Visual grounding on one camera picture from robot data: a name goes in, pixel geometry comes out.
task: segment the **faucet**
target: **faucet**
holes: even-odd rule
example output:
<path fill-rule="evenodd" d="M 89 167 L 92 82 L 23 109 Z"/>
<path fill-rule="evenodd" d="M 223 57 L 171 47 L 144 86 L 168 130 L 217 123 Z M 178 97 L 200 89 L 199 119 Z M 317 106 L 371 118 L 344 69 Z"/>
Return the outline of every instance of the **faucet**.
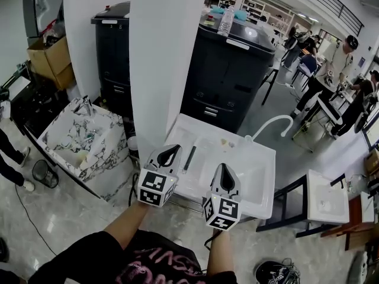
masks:
<path fill-rule="evenodd" d="M 80 115 L 78 112 L 82 107 L 84 107 L 86 109 L 87 116 L 89 116 L 90 118 L 94 117 L 94 115 L 95 115 L 94 108 L 92 107 L 91 100 L 88 99 L 88 96 L 85 96 L 83 98 L 83 101 L 75 108 L 73 113 L 76 115 Z"/>
<path fill-rule="evenodd" d="M 288 116 L 288 115 L 282 115 L 282 116 L 277 116 L 277 117 L 273 117 L 272 119 L 268 120 L 264 125 L 262 125 L 262 127 L 255 133 L 255 135 L 253 135 L 252 137 L 250 137 L 249 135 L 247 135 L 245 137 L 245 139 L 251 141 L 251 142 L 254 142 L 255 138 L 257 138 L 257 136 L 262 132 L 262 130 L 264 130 L 266 128 L 266 126 L 276 120 L 280 120 L 280 119 L 288 119 L 290 120 L 290 124 L 289 126 L 287 127 L 287 129 L 285 131 L 283 131 L 280 135 L 282 137 L 285 137 L 285 135 L 288 133 L 288 131 L 290 130 L 290 128 L 292 127 L 292 125 L 294 124 L 294 120 Z"/>

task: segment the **black cabinet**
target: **black cabinet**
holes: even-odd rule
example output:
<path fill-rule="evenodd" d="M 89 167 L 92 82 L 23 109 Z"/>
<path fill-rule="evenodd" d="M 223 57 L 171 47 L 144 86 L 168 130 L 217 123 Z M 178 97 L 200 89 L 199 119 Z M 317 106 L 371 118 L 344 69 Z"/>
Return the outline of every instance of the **black cabinet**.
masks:
<path fill-rule="evenodd" d="M 275 48 L 258 27 L 234 22 L 229 37 L 212 27 L 198 28 L 181 112 L 236 133 L 274 62 Z"/>
<path fill-rule="evenodd" d="M 93 17 L 102 97 L 110 110 L 133 118 L 129 71 L 130 3 L 106 8 Z"/>

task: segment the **black pants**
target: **black pants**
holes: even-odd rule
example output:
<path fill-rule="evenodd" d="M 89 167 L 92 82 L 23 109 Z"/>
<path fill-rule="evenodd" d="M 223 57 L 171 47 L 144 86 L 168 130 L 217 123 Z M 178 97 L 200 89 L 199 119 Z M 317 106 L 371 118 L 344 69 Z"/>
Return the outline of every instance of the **black pants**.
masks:
<path fill-rule="evenodd" d="M 0 269 L 0 283 L 4 284 L 20 284 L 20 278 L 12 272 L 6 272 Z"/>
<path fill-rule="evenodd" d="M 331 130 L 331 133 L 333 135 L 339 136 L 346 134 L 355 124 L 362 111 L 362 104 L 355 104 L 353 102 L 342 115 L 343 124 L 334 126 Z"/>
<path fill-rule="evenodd" d="M 321 94 L 319 95 L 319 98 L 323 99 L 324 101 L 328 101 L 333 95 L 333 92 L 328 90 L 327 88 L 325 88 L 319 81 L 317 81 L 317 79 L 314 76 L 312 76 L 309 79 L 308 87 L 309 87 L 308 91 L 303 95 L 303 97 L 301 97 L 300 102 L 296 106 L 296 108 L 299 111 L 302 111 L 304 109 L 304 107 L 306 106 L 306 103 L 309 100 L 311 100 L 315 96 L 315 94 L 317 94 L 319 92 L 321 92 Z M 316 102 L 315 105 L 313 106 L 313 108 L 304 117 L 303 122 L 311 121 L 312 115 L 319 108 L 320 108 L 320 104 L 318 102 Z"/>
<path fill-rule="evenodd" d="M 24 160 L 23 154 L 13 148 L 7 135 L 2 130 L 0 130 L 0 150 L 18 164 L 21 164 Z M 24 184 L 24 177 L 22 174 L 16 172 L 11 166 L 6 164 L 2 156 L 0 156 L 0 174 L 18 186 Z"/>

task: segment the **cardboard box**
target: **cardboard box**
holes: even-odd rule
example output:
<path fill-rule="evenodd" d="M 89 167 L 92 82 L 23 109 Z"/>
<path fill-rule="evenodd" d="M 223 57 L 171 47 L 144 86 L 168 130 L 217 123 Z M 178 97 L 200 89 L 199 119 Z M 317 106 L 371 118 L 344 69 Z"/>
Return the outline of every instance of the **cardboard box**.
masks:
<path fill-rule="evenodd" d="M 377 149 L 371 150 L 365 158 L 365 168 L 369 175 L 379 170 L 379 151 Z"/>
<path fill-rule="evenodd" d="M 27 51 L 34 71 L 54 81 L 58 89 L 66 89 L 75 80 L 66 37 L 49 48 L 41 38 Z"/>

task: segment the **white faucet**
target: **white faucet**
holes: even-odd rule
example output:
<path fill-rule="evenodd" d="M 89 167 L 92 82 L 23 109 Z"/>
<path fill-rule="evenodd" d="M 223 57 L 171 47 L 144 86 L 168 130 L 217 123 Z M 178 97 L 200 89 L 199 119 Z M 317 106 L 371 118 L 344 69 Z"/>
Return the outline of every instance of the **white faucet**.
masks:
<path fill-rule="evenodd" d="M 255 133 L 255 135 L 253 135 L 252 137 L 250 137 L 249 135 L 247 135 L 245 137 L 245 139 L 251 141 L 251 142 L 254 142 L 255 138 L 257 138 L 257 136 L 262 132 L 262 130 L 264 130 L 266 128 L 266 126 L 276 120 L 280 120 L 280 119 L 288 119 L 291 121 L 291 123 L 289 124 L 289 126 L 287 127 L 287 129 L 285 131 L 283 131 L 280 135 L 282 137 L 285 137 L 285 135 L 288 133 L 288 131 L 290 130 L 290 128 L 292 127 L 292 125 L 294 124 L 294 120 L 288 116 L 288 115 L 281 115 L 281 116 L 277 116 L 277 117 L 273 117 L 272 119 L 268 120 L 264 125 L 262 125 L 262 127 Z"/>

